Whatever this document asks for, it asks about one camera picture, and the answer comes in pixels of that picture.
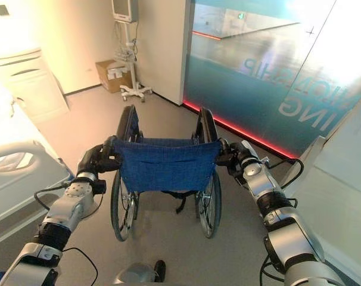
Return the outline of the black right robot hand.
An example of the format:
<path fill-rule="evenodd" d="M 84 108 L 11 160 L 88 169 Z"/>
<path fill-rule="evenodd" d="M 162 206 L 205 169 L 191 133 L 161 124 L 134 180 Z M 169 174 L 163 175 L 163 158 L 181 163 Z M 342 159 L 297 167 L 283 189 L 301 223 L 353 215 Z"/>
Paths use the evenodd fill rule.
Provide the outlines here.
<path fill-rule="evenodd" d="M 228 173 L 235 179 L 242 178 L 243 162 L 253 159 L 254 155 L 242 142 L 229 143 L 223 138 L 220 138 L 219 142 L 221 147 L 215 163 L 218 166 L 226 166 Z"/>

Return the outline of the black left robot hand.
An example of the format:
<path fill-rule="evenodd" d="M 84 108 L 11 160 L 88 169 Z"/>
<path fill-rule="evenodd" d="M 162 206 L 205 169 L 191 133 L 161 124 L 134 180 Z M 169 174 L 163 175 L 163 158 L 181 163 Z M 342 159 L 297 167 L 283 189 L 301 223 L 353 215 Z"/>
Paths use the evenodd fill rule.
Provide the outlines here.
<path fill-rule="evenodd" d="M 94 146 L 86 151 L 77 165 L 76 176 L 80 177 L 81 173 L 91 173 L 97 178 L 99 173 L 118 170 L 122 163 L 117 158 L 110 158 L 114 155 L 109 146 L 102 144 Z"/>

